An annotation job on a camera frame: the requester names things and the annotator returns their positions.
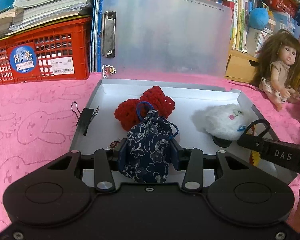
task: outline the floral pattern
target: floral pattern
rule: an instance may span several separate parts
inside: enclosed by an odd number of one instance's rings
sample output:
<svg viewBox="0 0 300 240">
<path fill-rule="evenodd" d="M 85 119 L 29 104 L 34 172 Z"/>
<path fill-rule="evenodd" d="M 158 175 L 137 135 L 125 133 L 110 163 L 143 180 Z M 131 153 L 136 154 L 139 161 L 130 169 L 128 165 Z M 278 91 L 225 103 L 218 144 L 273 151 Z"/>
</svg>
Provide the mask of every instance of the floral pattern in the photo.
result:
<svg viewBox="0 0 300 240">
<path fill-rule="evenodd" d="M 124 176 L 137 182 L 164 183 L 170 163 L 170 123 L 157 110 L 128 132 Z"/>
</svg>

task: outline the red crocheted item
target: red crocheted item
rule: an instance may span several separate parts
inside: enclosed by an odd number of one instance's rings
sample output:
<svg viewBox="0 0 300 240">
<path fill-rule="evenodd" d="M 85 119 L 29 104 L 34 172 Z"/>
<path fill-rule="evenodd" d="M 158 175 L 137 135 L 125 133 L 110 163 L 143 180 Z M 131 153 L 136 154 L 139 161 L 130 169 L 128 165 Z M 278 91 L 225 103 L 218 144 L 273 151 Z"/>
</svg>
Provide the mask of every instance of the red crocheted item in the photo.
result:
<svg viewBox="0 0 300 240">
<path fill-rule="evenodd" d="M 120 121 L 121 126 L 126 131 L 140 123 L 136 109 L 137 104 L 141 101 L 149 102 L 154 109 L 158 110 L 159 115 L 165 118 L 168 118 L 175 108 L 174 101 L 170 97 L 166 97 L 159 86 L 154 86 L 144 92 L 140 100 L 128 99 L 122 102 L 114 111 L 114 117 Z M 146 114 L 146 107 L 140 107 L 140 115 L 144 118 Z"/>
</svg>

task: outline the red basket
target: red basket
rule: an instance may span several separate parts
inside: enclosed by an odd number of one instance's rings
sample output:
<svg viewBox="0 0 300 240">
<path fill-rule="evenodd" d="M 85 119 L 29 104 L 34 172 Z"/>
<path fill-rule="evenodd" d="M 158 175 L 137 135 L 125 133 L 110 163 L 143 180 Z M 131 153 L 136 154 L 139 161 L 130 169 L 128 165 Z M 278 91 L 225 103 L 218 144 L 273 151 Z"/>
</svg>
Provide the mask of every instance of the red basket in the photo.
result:
<svg viewBox="0 0 300 240">
<path fill-rule="evenodd" d="M 298 6 L 293 0 L 263 0 L 269 8 L 290 14 L 293 18 L 296 16 Z"/>
<path fill-rule="evenodd" d="M 53 24 L 0 41 L 0 85 L 89 77 L 91 18 Z"/>
</svg>

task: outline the doll face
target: doll face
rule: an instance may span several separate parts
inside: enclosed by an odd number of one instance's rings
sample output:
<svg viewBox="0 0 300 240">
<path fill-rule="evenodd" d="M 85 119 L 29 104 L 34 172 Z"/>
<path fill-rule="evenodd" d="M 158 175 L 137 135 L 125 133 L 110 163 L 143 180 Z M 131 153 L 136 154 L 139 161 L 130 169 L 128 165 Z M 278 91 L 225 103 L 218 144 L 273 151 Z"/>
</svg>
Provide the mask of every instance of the doll face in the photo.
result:
<svg viewBox="0 0 300 240">
<path fill-rule="evenodd" d="M 296 60 L 297 51 L 289 46 L 281 46 L 279 58 L 286 65 L 293 65 Z"/>
</svg>

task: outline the barcode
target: barcode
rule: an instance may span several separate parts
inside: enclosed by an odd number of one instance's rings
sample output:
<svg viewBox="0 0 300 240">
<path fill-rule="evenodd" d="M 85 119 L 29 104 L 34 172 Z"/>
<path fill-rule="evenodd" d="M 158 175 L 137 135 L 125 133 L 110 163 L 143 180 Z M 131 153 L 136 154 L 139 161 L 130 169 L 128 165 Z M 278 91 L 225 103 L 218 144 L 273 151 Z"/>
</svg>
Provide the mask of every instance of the barcode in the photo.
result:
<svg viewBox="0 0 300 240">
<path fill-rule="evenodd" d="M 73 68 L 66 68 L 66 69 L 55 69 L 53 70 L 54 73 L 63 73 L 63 72 L 72 72 Z"/>
</svg>

